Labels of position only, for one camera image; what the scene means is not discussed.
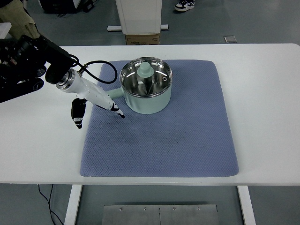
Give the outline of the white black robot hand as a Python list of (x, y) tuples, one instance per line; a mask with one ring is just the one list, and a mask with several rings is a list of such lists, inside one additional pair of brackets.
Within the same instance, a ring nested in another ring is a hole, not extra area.
[(100, 86), (81, 77), (74, 69), (70, 69), (56, 87), (65, 93), (76, 94), (77, 98), (73, 100), (71, 106), (71, 118), (78, 129), (82, 128), (87, 101), (102, 109), (113, 111), (121, 118), (125, 117), (121, 109)]

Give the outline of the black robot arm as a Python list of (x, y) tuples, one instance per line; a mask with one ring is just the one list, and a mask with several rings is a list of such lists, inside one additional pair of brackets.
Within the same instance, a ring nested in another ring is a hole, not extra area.
[(19, 40), (0, 41), (0, 102), (41, 89), (45, 75), (48, 83), (57, 84), (75, 65), (75, 60), (61, 47), (40, 36), (22, 35)]

